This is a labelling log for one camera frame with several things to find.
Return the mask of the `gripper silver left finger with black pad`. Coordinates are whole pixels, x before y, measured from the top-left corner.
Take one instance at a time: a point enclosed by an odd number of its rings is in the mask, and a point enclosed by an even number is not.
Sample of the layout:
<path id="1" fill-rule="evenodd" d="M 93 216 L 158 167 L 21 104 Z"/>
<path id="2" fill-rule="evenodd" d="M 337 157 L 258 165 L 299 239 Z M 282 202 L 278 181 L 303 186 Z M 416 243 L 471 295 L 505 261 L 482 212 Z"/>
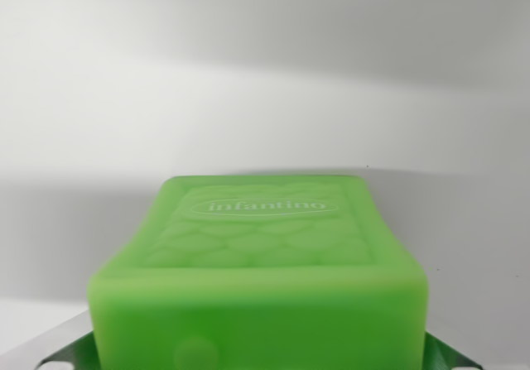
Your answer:
<path id="1" fill-rule="evenodd" d="M 1 369 L 45 368 L 100 369 L 88 311 L 1 356 Z"/>

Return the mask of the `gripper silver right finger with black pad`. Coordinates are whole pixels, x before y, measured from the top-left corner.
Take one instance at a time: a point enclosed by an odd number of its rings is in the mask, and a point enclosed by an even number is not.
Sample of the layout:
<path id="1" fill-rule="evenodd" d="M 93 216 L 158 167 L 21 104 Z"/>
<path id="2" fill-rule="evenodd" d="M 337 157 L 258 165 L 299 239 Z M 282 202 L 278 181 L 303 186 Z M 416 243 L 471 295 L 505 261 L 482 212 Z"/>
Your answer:
<path id="1" fill-rule="evenodd" d="M 529 318 L 495 311 L 431 311 L 429 369 L 528 369 Z"/>

